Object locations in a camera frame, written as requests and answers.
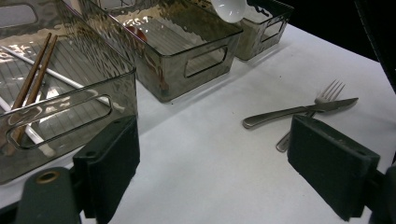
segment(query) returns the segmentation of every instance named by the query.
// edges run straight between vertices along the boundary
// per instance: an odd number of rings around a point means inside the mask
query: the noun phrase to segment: chopsticks
[[[47,46],[48,46],[48,44],[50,42],[50,38],[51,38],[51,33],[49,33],[47,35],[47,38],[46,38],[46,40],[44,42],[43,48],[37,54],[37,57],[35,58],[35,62],[33,64],[32,68],[31,68],[26,80],[24,81],[24,83],[23,83],[23,85],[21,87],[21,90],[20,90],[20,92],[19,92],[19,94],[18,94],[18,96],[17,96],[17,98],[15,100],[14,105],[12,106],[12,109],[16,109],[16,108],[22,107],[23,102],[24,102],[24,100],[26,98],[26,95],[27,95],[32,83],[33,83],[34,78],[35,78],[35,73],[37,72],[37,69],[39,68],[39,65],[41,64],[41,61],[42,61],[43,56],[44,56],[44,52],[46,51]],[[43,64],[41,65],[41,68],[40,68],[40,70],[38,72],[38,75],[37,75],[37,77],[35,79],[35,84],[34,84],[33,88],[31,89],[31,92],[30,92],[30,94],[29,94],[29,96],[28,96],[28,98],[26,100],[26,104],[25,105],[30,105],[30,104],[34,103],[35,99],[37,98],[37,95],[38,95],[38,93],[40,91],[40,87],[41,87],[42,81],[44,79],[44,75],[45,75],[47,67],[48,67],[48,65],[50,63],[50,57],[51,57],[51,54],[52,54],[52,52],[53,52],[53,50],[55,48],[57,39],[58,39],[57,35],[55,37],[53,37],[53,39],[52,39],[52,43],[51,43],[51,45],[49,47],[49,51],[47,53],[47,56],[46,56]],[[23,136],[23,133],[25,132],[25,129],[26,129],[26,126],[19,127],[12,134],[12,137],[14,138],[14,140],[17,143],[19,143],[21,141],[21,137]],[[10,146],[10,147],[7,148],[6,155],[8,155],[8,156],[13,155],[14,152],[15,152],[15,148]],[[46,154],[46,155],[53,155],[54,151],[53,150],[52,151],[46,151],[46,152],[43,151],[43,153]]]

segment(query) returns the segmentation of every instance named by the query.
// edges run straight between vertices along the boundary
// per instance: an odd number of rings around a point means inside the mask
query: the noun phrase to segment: gray translucent bin
[[[230,71],[242,29],[185,0],[79,1],[84,20],[123,57],[137,79],[169,102]],[[124,26],[133,26],[133,34]]]
[[[4,184],[84,146],[114,119],[136,115],[137,108],[134,65],[63,1],[2,0],[0,10],[0,18],[11,13],[19,21],[23,13],[21,18],[30,19],[0,28]],[[32,67],[26,59],[35,60],[48,33],[59,37],[37,103],[10,110]],[[21,141],[13,137],[20,127],[26,128]]]

